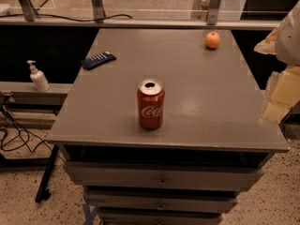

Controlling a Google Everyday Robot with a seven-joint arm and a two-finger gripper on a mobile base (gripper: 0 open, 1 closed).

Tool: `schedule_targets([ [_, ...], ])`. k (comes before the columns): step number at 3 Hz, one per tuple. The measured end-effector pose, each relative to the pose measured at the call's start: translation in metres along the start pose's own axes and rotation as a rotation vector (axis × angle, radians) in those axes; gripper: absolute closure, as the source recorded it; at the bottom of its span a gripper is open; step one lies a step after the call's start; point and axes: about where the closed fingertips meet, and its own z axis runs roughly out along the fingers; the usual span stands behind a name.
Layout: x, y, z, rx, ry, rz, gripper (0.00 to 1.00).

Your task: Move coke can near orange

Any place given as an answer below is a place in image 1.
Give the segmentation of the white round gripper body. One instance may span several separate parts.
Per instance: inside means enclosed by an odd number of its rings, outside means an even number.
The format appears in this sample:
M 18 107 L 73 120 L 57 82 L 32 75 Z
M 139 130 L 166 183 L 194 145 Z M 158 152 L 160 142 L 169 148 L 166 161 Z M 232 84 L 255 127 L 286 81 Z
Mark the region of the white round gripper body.
M 300 66 L 300 1 L 279 25 L 276 52 L 279 61 Z

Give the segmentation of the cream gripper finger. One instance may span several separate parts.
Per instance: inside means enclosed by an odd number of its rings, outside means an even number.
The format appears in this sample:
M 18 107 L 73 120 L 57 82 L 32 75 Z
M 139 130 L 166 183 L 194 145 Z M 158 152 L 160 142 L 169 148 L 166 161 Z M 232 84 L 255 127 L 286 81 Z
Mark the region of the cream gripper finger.
M 278 28 L 274 28 L 273 31 L 255 47 L 254 51 L 261 54 L 276 55 L 276 41 L 278 36 Z
M 279 124 L 300 101 L 300 67 L 287 66 L 267 81 L 261 118 Z

